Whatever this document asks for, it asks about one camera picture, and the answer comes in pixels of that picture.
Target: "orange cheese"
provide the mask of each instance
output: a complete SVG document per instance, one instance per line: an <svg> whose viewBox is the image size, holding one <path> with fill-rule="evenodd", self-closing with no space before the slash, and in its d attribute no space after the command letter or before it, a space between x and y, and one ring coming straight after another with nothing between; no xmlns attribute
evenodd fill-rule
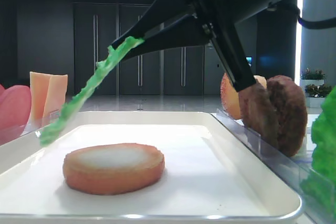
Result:
<svg viewBox="0 0 336 224"><path fill-rule="evenodd" d="M41 127L48 124L46 117L60 110L65 102L68 76L30 72L31 121Z"/></svg>

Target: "reflective floor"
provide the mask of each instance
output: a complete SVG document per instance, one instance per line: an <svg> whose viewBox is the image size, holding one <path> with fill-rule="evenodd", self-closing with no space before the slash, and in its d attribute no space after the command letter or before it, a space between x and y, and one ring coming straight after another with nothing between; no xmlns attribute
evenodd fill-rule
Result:
<svg viewBox="0 0 336 224"><path fill-rule="evenodd" d="M222 109L219 96L147 96L107 95L91 97L82 111L201 111L214 113ZM320 108L307 108L309 114L320 114Z"/></svg>

